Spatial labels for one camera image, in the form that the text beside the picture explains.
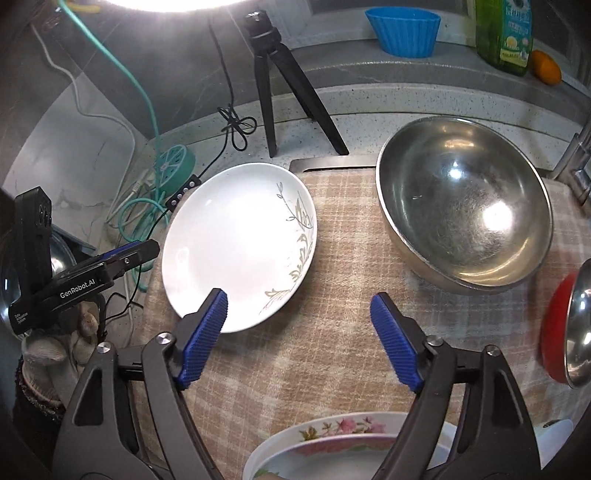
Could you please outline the left gloved hand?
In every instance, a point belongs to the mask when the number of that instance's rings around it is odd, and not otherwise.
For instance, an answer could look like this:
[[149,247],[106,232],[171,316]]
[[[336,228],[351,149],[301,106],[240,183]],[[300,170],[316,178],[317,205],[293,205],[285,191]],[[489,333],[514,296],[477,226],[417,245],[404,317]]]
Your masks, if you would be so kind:
[[37,330],[21,342],[24,384],[40,403],[67,406],[98,343],[100,309],[83,301],[72,333]]

